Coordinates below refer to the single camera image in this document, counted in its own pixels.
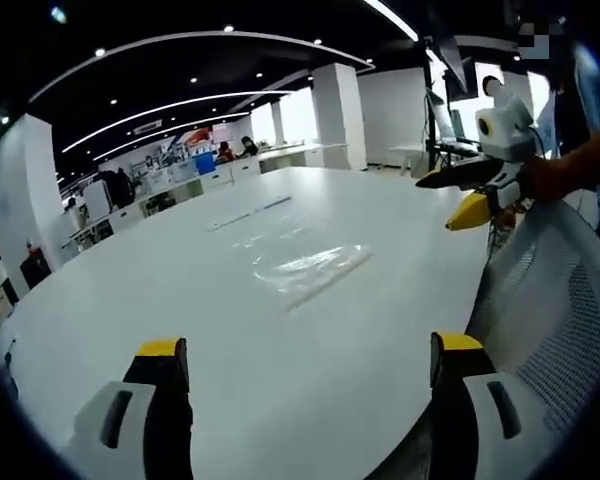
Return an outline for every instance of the black ceiling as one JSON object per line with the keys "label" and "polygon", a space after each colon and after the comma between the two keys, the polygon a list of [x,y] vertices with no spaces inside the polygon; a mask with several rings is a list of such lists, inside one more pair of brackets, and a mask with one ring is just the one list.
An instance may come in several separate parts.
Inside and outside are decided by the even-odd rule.
{"label": "black ceiling", "polygon": [[[380,70],[412,66],[413,42],[363,0],[55,0],[2,5],[9,25],[8,42],[0,46],[0,97],[16,116],[28,111],[53,125],[59,172],[87,172],[92,158],[126,143],[126,133],[162,118],[165,126],[227,113],[243,98],[207,101],[142,117],[113,128],[75,147],[62,149],[112,122],[165,104],[229,92],[261,90],[299,70],[340,61],[358,69],[359,62],[306,46],[242,37],[167,40],[106,55],[59,82],[28,104],[42,87],[72,67],[108,51],[160,35],[196,31],[275,34],[323,45],[355,57],[373,58]],[[384,0],[421,35],[433,32],[426,3]],[[507,38],[503,2],[434,0],[453,34]],[[62,25],[51,18],[57,5],[67,16]],[[256,78],[256,73],[263,73]],[[197,83],[190,79],[196,77]],[[302,78],[283,88],[309,85]],[[263,98],[260,103],[270,101]]]}

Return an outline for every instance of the white oval table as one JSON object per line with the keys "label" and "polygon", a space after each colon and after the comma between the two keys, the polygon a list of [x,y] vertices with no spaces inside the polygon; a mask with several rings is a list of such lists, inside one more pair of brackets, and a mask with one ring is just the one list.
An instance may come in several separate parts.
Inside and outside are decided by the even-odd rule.
{"label": "white oval table", "polygon": [[[430,399],[430,333],[464,331],[471,314],[487,231],[444,228],[464,195],[287,168],[148,218],[69,262],[7,320],[20,401],[61,449],[143,342],[182,336],[197,480],[360,480]],[[259,277],[258,251],[274,262],[346,245],[371,257],[291,310]]]}

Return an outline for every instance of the white mesh chair back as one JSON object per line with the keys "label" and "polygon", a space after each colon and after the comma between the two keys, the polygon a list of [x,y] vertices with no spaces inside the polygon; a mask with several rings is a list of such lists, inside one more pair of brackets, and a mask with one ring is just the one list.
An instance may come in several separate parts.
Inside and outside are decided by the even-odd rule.
{"label": "white mesh chair back", "polygon": [[485,268],[468,333],[563,436],[600,378],[600,239],[575,210],[534,205]]}

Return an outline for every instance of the white pillar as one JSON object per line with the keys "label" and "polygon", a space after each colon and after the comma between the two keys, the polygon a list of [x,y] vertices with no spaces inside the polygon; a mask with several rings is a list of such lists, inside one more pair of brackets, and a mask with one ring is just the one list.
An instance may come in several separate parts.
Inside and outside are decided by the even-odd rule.
{"label": "white pillar", "polygon": [[313,72],[318,133],[323,145],[347,144],[353,170],[367,168],[362,105],[358,78],[352,67],[339,63]]}
{"label": "white pillar", "polygon": [[282,145],[284,144],[284,129],[282,128],[280,102],[271,104],[271,115],[273,116],[273,128],[276,131],[276,145]]}
{"label": "white pillar", "polygon": [[63,211],[51,125],[24,115],[0,139],[0,256],[20,298],[29,292],[20,271],[27,240],[52,270],[62,265],[54,233]]}

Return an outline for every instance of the clear plastic bag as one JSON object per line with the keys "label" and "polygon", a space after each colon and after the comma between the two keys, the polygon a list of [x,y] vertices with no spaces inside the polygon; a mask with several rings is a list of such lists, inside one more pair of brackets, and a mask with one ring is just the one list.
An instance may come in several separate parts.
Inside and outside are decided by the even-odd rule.
{"label": "clear plastic bag", "polygon": [[311,300],[371,256],[365,245],[330,246],[310,225],[289,217],[278,227],[236,244],[252,255],[253,275],[278,292],[285,310]]}

